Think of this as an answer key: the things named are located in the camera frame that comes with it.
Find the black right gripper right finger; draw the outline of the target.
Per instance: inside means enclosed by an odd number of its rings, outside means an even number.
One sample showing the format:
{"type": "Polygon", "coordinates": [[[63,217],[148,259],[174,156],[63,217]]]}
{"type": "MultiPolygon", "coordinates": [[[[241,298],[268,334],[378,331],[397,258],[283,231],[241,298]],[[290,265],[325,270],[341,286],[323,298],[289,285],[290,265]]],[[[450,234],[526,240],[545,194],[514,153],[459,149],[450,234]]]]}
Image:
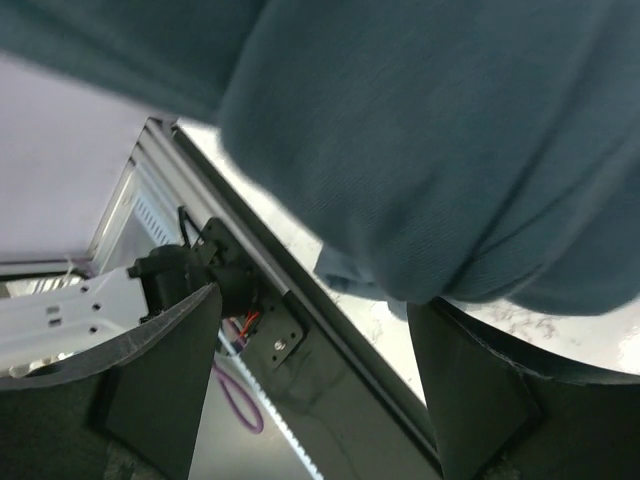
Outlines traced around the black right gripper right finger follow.
{"type": "Polygon", "coordinates": [[[408,323],[447,479],[636,479],[639,378],[546,351],[442,299],[408,323]]]}

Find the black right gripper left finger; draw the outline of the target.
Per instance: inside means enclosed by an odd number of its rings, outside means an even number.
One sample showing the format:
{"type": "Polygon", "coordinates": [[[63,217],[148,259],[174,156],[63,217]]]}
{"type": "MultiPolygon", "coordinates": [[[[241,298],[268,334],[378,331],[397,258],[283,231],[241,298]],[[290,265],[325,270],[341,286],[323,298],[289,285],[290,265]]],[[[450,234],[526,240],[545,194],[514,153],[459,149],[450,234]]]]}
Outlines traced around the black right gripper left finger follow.
{"type": "Polygon", "coordinates": [[[187,478],[221,304],[204,287],[128,333],[2,379],[2,478],[187,478]]]}

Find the blue grey t shirt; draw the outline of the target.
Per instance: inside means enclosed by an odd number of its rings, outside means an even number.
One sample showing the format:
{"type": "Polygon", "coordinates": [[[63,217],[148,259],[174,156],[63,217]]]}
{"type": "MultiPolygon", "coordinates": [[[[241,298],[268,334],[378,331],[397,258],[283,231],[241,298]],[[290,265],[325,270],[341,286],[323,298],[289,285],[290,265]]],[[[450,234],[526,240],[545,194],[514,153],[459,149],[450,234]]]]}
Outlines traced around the blue grey t shirt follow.
{"type": "Polygon", "coordinates": [[[5,1],[1,47],[215,125],[397,300],[639,294],[635,1],[5,1]]]}

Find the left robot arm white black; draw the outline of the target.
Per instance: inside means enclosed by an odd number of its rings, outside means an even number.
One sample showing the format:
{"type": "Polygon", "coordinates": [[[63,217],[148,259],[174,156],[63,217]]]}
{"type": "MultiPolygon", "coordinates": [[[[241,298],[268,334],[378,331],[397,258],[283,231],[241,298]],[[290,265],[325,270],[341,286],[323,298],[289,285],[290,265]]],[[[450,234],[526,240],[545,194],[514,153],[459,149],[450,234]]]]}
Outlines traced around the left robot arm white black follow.
{"type": "Polygon", "coordinates": [[[206,285],[218,287],[224,318],[259,296],[252,266],[217,246],[164,245],[130,267],[63,288],[1,301],[1,371],[25,374],[138,327],[206,285]]]}

